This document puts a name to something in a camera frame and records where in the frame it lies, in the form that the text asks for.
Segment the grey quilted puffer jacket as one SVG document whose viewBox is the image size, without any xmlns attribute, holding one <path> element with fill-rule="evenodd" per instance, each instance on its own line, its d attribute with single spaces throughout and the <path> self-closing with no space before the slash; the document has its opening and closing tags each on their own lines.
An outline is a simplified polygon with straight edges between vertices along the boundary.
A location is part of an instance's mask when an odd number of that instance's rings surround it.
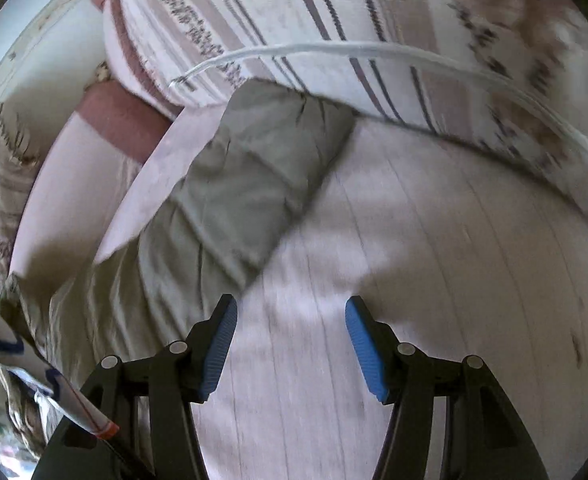
<svg viewBox="0 0 588 480">
<path fill-rule="evenodd" d="M 352 108 L 252 79 L 142 231 L 53 294 L 11 275 L 0 315 L 73 384 L 103 356 L 154 356 L 241 296 L 341 154 Z"/>
</svg>

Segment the pink bed sheet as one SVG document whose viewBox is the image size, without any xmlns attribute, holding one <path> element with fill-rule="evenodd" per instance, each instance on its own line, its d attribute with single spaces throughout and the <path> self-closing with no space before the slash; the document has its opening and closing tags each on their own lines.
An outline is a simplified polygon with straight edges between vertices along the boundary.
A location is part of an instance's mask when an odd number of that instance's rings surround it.
<svg viewBox="0 0 588 480">
<path fill-rule="evenodd" d="M 215 479 L 367 479 L 390 411 L 344 321 L 360 295 L 431 356 L 476 354 L 548 475 L 588 458 L 588 162 L 558 188 L 483 154 L 360 119 L 306 217 L 239 298 L 213 397 L 195 411 Z"/>
</svg>

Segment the pink and maroon bolster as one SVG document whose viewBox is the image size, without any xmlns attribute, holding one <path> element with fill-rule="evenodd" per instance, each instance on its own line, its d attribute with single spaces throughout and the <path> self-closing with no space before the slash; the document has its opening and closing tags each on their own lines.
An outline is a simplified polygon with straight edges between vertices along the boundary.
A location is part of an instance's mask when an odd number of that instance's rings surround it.
<svg viewBox="0 0 588 480">
<path fill-rule="evenodd" d="M 55 287 L 91 261 L 170 125 L 119 82 L 93 84 L 42 163 L 17 230 L 10 272 Z"/>
</svg>

